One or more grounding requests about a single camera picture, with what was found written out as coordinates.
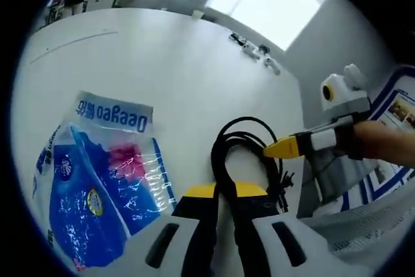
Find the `plastic bag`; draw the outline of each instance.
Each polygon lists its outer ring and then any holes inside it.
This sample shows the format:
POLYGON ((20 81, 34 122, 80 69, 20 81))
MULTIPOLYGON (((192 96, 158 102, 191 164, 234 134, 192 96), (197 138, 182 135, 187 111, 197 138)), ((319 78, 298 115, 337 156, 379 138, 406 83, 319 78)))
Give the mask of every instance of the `plastic bag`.
POLYGON ((152 108, 81 92, 42 150, 40 230, 72 271, 104 267, 176 201, 152 135, 152 108))

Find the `coiled cord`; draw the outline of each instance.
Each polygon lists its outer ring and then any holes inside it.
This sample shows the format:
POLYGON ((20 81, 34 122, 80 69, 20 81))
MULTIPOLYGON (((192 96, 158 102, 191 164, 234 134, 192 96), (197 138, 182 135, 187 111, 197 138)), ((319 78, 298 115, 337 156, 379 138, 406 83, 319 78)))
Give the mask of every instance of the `coiled cord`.
POLYGON ((225 161, 230 149, 237 145, 243 146, 250 152, 255 154, 260 162, 264 165, 267 173, 268 189, 267 193, 271 200, 280 206, 283 212, 288 212, 288 204, 285 199, 285 188, 293 186, 292 176, 288 175, 288 171, 283 174, 283 161, 278 160, 278 166, 274 158, 268 158, 263 155, 263 149, 267 146, 257 136, 244 131, 235 131, 225 133, 231 126, 241 121, 254 121, 265 127, 270 133, 274 143, 277 137, 271 128, 262 120, 254 117, 240 117, 230 121, 219 132, 211 151, 211 166, 213 176, 215 177, 219 191, 224 195, 230 205, 237 198, 236 185, 226 170, 225 161))

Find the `blue package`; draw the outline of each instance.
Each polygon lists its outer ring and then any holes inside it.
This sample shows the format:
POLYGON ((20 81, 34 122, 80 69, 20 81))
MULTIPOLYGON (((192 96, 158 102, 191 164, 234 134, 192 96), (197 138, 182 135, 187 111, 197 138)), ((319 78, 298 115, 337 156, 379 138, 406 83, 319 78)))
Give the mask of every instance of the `blue package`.
POLYGON ((35 172, 40 229, 73 272, 107 266, 176 204, 145 105, 81 92, 35 172))

